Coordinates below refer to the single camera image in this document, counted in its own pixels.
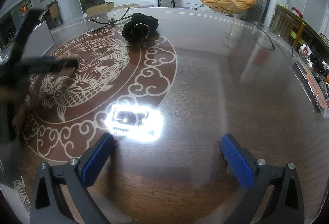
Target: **blue textured pad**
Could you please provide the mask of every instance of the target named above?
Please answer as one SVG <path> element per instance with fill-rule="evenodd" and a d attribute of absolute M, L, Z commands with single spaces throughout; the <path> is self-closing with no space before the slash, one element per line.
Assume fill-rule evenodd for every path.
<path fill-rule="evenodd" d="M 220 148 L 240 185 L 251 188 L 254 183 L 253 171 L 227 135 L 221 139 Z"/>
<path fill-rule="evenodd" d="M 114 148 L 114 138 L 109 134 L 82 169 L 81 182 L 84 187 L 93 186 L 106 160 Z"/>

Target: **blue gripper pad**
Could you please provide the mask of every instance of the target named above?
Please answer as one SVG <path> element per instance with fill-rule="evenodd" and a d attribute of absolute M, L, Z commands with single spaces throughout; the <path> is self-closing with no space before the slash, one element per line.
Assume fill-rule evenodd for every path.
<path fill-rule="evenodd" d="M 220 148 L 240 185 L 251 188 L 257 173 L 256 160 L 251 153 L 242 148 L 231 134 L 223 136 Z"/>
<path fill-rule="evenodd" d="M 114 138 L 109 133 L 104 133 L 97 143 L 87 149 L 80 158 L 78 174 L 84 187 L 93 186 L 106 160 L 114 148 Z"/>

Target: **metal screw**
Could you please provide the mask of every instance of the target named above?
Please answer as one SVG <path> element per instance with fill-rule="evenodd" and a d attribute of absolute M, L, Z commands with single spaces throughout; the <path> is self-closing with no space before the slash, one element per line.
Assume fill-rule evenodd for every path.
<path fill-rule="evenodd" d="M 264 159 L 258 159 L 257 160 L 257 163 L 259 164 L 259 165 L 265 165 L 266 164 L 266 161 L 264 160 Z"/>
<path fill-rule="evenodd" d="M 46 162 L 43 162 L 43 163 L 40 164 L 40 168 L 45 169 L 47 167 L 47 165 L 48 164 Z"/>
<path fill-rule="evenodd" d="M 295 165 L 293 163 L 288 163 L 288 167 L 291 168 L 291 169 L 294 169 Z"/>
<path fill-rule="evenodd" d="M 70 165 L 75 165 L 76 163 L 78 163 L 78 159 L 77 158 L 72 158 L 70 160 Z"/>

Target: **red sign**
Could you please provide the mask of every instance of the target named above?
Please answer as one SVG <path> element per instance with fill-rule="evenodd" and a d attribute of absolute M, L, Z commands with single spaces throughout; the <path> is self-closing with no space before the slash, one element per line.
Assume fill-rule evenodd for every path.
<path fill-rule="evenodd" d="M 23 7 L 21 7 L 21 14 L 26 13 L 29 10 L 29 7 L 27 7 L 27 5 L 24 5 Z"/>

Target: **black scrunchie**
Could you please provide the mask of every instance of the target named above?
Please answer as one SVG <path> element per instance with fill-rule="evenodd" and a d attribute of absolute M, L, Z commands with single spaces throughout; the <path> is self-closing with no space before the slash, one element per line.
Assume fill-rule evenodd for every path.
<path fill-rule="evenodd" d="M 140 13 L 134 13 L 131 20 L 124 25 L 122 36 L 129 42 L 147 39 L 159 26 L 159 20 Z"/>

